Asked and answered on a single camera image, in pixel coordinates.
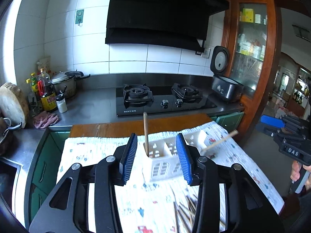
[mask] gas stove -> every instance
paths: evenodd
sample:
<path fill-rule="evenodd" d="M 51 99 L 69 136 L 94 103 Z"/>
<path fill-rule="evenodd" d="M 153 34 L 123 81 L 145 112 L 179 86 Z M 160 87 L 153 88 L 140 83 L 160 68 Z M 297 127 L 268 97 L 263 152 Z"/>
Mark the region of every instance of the gas stove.
<path fill-rule="evenodd" d="M 170 113 L 217 107 L 201 90 L 175 83 L 173 86 L 125 85 L 116 88 L 117 117 Z"/>

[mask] pressure cooker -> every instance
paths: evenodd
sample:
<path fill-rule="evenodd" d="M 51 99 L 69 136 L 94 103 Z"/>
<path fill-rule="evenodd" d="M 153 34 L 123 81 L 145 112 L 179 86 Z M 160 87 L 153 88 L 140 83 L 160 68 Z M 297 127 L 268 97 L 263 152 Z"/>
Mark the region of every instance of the pressure cooker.
<path fill-rule="evenodd" d="M 59 74 L 54 75 L 51 78 L 52 84 L 54 85 L 56 94 L 59 94 L 60 91 L 64 91 L 65 86 L 65 98 L 72 97 L 77 92 L 76 87 L 76 80 L 82 80 L 85 78 L 89 78 L 91 75 L 84 76 L 83 72 L 80 71 L 69 71 L 69 72 L 62 72 Z"/>

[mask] black range hood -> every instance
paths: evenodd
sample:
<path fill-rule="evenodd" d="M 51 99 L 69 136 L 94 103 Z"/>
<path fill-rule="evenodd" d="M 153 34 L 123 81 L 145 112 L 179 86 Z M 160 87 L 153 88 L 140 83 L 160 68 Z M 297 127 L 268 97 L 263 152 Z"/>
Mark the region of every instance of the black range hood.
<path fill-rule="evenodd" d="M 204 51 L 209 16 L 226 0 L 110 0 L 106 44 L 152 44 Z"/>

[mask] electrical outlet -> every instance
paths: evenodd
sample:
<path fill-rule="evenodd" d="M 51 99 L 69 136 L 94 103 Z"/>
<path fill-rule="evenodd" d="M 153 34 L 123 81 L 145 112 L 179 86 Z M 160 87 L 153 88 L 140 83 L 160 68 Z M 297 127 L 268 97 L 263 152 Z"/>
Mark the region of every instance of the electrical outlet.
<path fill-rule="evenodd" d="M 204 49 L 204 52 L 202 53 L 201 56 L 202 56 L 203 58 L 207 58 L 207 59 L 208 59 L 208 58 L 210 57 L 210 52 L 211 52 L 211 49 L 210 49 L 210 48 L 208 48 L 208 49 L 205 48 L 205 49 Z"/>
<path fill-rule="evenodd" d="M 84 15 L 84 10 L 77 10 L 77 13 L 76 13 L 76 24 L 83 23 L 83 15 Z"/>

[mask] pink towel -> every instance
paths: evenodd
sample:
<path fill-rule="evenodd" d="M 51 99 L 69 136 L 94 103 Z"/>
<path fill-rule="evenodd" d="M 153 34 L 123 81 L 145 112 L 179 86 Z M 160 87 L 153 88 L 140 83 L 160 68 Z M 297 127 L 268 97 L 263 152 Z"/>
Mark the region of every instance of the pink towel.
<path fill-rule="evenodd" d="M 33 124 L 37 129 L 44 129 L 49 125 L 54 125 L 58 123 L 59 117 L 55 113 L 48 113 L 43 111 L 33 119 Z"/>

